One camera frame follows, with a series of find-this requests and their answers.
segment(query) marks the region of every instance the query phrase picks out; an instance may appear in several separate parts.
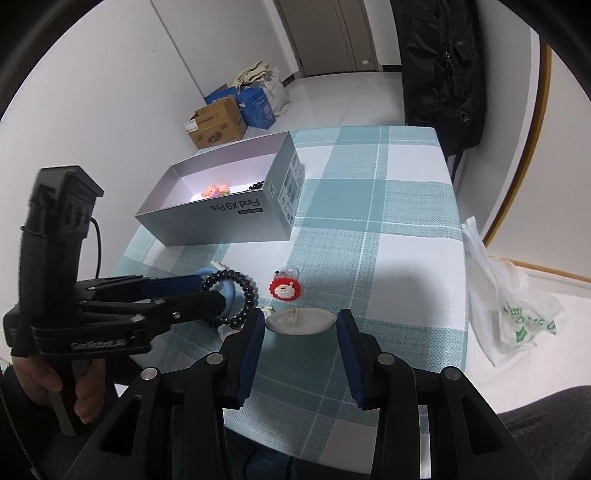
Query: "white wall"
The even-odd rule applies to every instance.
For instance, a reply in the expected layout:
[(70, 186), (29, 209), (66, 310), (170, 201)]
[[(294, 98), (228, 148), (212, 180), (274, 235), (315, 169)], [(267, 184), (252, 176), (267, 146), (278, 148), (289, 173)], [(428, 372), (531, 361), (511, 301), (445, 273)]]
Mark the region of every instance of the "white wall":
[(273, 24), (273, 28), (275, 28), (275, 33), (279, 39), (279, 45), (281, 46), (283, 55), (285, 55), (285, 59), (287, 61), (288, 72), (286, 72), (286, 74), (280, 72), (281, 79), (284, 80), (292, 73), (299, 72), (300, 66), (297, 64), (297, 60), (295, 58), (296, 54), (294, 49), (291, 47), (290, 38), (287, 36), (285, 25), (283, 24), (283, 20), (281, 20), (279, 12), (277, 11), (277, 6), (275, 5), (274, 0), (262, 0), (262, 2), (267, 9), (269, 19)]
[[(17, 302), (20, 227), (37, 170), (78, 164), (105, 190), (94, 216), (107, 276), (159, 176), (194, 152), (183, 124), (203, 104), (148, 0), (106, 0), (58, 40), (0, 122), (2, 315)], [(92, 233), (79, 278), (95, 267)]]
[(590, 125), (591, 102), (554, 54), (538, 144), (491, 254), (591, 277)]
[(374, 38), (375, 54), (382, 65), (400, 65), (400, 48), (390, 0), (363, 0)]
[(204, 95), (258, 60), (293, 72), (262, 0), (152, 0)]
[(534, 112), (540, 70), (538, 35), (498, 0), (478, 0), (488, 109), (482, 140), (465, 153), (457, 191), (461, 220), (485, 233), (511, 183)]

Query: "black backpack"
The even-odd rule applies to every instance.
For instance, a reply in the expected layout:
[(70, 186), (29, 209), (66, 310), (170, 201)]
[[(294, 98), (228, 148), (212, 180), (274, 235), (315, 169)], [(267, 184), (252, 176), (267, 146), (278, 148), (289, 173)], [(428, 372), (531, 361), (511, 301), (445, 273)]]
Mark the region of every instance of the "black backpack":
[(433, 127), (446, 157), (480, 142), (484, 59), (474, 0), (391, 0), (407, 125)]

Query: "cardboard box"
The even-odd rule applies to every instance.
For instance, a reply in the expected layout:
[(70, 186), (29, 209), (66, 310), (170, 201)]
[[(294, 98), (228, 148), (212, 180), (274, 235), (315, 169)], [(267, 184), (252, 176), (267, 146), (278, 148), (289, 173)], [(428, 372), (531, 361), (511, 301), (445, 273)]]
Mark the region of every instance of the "cardboard box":
[[(230, 194), (202, 199), (212, 183)], [(289, 240), (303, 183), (290, 133), (266, 135), (173, 165), (136, 218), (166, 246)]]
[(195, 112), (185, 128), (198, 148), (240, 140), (246, 124), (231, 97), (206, 105)]
[(275, 115), (265, 92), (260, 88), (247, 88), (238, 93), (236, 87), (218, 89), (205, 97), (205, 102), (211, 104), (220, 99), (232, 97), (236, 100), (244, 122), (248, 127), (269, 130), (275, 123)]

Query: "open box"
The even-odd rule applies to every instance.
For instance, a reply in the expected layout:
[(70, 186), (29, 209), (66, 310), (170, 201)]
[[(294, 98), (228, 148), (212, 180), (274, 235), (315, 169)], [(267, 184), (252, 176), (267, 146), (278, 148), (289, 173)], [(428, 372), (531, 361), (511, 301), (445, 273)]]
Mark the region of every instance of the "open box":
[[(212, 183), (230, 194), (202, 199)], [(168, 247), (289, 240), (303, 183), (290, 133), (266, 135), (173, 165), (135, 217)]]

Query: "white pouch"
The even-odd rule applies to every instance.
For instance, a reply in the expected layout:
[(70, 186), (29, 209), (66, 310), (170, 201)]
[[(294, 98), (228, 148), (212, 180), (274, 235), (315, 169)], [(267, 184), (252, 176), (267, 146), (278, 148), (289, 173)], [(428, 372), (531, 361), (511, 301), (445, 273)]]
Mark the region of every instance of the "white pouch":
[(261, 79), (254, 81), (251, 87), (262, 88), (275, 116), (283, 115), (291, 106), (290, 98), (279, 79), (279, 69), (273, 67)]
[(494, 366), (535, 346), (540, 332), (556, 335), (566, 312), (551, 293), (535, 287), (530, 277), (507, 260), (491, 258), (474, 217), (462, 224), (466, 278), (476, 339)]

